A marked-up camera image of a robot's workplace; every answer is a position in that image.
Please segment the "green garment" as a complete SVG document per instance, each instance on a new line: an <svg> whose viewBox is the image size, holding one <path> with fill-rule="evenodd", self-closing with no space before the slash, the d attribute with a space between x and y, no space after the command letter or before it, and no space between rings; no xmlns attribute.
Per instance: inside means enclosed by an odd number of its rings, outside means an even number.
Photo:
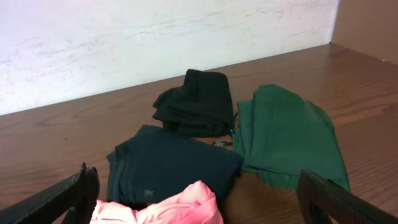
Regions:
<svg viewBox="0 0 398 224"><path fill-rule="evenodd" d="M343 156L329 116L317 105L277 85L262 85L237 103L233 151L242 170L265 184L296 189L310 170L350 190Z"/></svg>

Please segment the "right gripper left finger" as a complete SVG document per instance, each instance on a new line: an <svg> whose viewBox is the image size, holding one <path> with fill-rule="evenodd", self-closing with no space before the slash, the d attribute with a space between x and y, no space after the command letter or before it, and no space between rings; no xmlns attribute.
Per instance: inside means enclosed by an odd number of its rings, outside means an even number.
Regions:
<svg viewBox="0 0 398 224"><path fill-rule="evenodd" d="M76 174L1 210L1 223L53 223L62 215L63 223L89 223L99 192L96 168L82 164Z"/></svg>

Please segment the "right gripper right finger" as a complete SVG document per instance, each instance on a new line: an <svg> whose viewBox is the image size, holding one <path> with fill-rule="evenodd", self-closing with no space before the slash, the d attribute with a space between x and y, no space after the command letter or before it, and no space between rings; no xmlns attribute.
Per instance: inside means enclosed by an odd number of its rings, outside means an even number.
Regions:
<svg viewBox="0 0 398 224"><path fill-rule="evenodd" d="M296 193L306 224L397 224L397 217L310 170L301 172Z"/></svg>

